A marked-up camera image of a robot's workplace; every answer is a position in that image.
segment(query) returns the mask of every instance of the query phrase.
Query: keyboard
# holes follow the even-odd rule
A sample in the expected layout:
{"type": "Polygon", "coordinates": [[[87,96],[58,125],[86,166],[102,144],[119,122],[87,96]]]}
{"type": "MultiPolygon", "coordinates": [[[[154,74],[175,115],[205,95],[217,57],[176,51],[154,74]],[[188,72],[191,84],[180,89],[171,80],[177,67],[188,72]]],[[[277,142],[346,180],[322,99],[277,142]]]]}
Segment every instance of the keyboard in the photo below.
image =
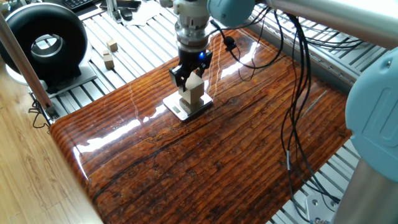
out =
{"type": "Polygon", "coordinates": [[[93,2],[93,0],[62,0],[62,2],[70,9],[74,10],[93,2]]]}

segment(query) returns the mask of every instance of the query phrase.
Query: desk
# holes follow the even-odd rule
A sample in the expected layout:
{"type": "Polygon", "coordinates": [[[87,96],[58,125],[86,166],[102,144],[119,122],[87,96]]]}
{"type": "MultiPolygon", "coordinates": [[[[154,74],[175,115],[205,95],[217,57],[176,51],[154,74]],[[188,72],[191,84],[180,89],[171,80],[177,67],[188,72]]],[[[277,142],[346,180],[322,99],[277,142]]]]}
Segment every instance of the desk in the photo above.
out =
{"type": "MultiPolygon", "coordinates": [[[[227,35],[249,63],[257,37],[247,30],[227,35]]],[[[175,58],[52,125],[54,141],[105,223],[265,223],[289,199],[279,136],[294,87],[292,60],[282,55],[242,82],[241,66],[214,38],[203,76],[214,103],[196,119],[181,122],[162,104],[177,90],[169,79],[175,58]]],[[[262,41],[256,65],[276,51],[262,41]]],[[[298,132],[317,170],[349,132],[346,96],[315,77],[312,86],[298,132]]],[[[294,177],[293,185],[302,183],[294,177]]]]}

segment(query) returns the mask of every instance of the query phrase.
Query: metal pole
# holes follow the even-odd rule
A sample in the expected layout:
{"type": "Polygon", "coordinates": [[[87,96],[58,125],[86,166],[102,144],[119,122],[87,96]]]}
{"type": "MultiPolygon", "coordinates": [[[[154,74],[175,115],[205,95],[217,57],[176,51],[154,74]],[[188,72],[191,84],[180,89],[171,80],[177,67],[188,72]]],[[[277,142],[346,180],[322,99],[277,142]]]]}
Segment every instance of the metal pole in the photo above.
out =
{"type": "Polygon", "coordinates": [[[0,41],[6,48],[8,54],[11,56],[14,63],[17,65],[20,73],[24,76],[30,89],[32,89],[33,94],[37,98],[37,101],[42,105],[43,109],[48,109],[52,106],[49,96],[45,92],[42,84],[37,78],[32,65],[26,58],[25,53],[22,51],[17,39],[12,33],[10,27],[7,25],[6,20],[0,13],[0,41]]]}
{"type": "Polygon", "coordinates": [[[313,20],[387,49],[398,47],[398,1],[266,0],[267,5],[313,20]]]}
{"type": "Polygon", "coordinates": [[[332,224],[397,224],[398,183],[360,160],[332,224]]]}

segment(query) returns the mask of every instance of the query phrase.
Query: wooden floor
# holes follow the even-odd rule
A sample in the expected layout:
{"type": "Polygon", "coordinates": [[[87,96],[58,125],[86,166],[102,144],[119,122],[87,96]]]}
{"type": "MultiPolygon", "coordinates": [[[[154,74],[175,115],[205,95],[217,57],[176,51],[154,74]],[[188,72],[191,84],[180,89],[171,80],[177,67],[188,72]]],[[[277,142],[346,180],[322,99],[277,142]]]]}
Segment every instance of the wooden floor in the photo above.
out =
{"type": "Polygon", "coordinates": [[[0,223],[102,223],[31,104],[0,59],[0,223]]]}

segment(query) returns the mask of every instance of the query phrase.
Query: small wooden cube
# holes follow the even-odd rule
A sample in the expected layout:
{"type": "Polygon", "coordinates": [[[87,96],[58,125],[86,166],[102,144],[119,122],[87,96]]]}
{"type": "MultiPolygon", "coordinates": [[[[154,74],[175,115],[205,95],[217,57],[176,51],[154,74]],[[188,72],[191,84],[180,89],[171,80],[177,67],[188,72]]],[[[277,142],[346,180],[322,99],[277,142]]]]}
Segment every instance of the small wooden cube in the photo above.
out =
{"type": "Polygon", "coordinates": [[[205,94],[205,82],[195,72],[192,72],[185,83],[185,91],[180,87],[178,93],[186,102],[194,105],[205,94]]]}
{"type": "Polygon", "coordinates": [[[110,69],[114,68],[112,55],[104,55],[104,62],[105,62],[106,69],[110,70],[110,69]]]}
{"type": "Polygon", "coordinates": [[[114,39],[109,40],[106,45],[108,46],[108,49],[110,49],[112,52],[115,52],[118,50],[118,43],[114,41],[114,39]]]}

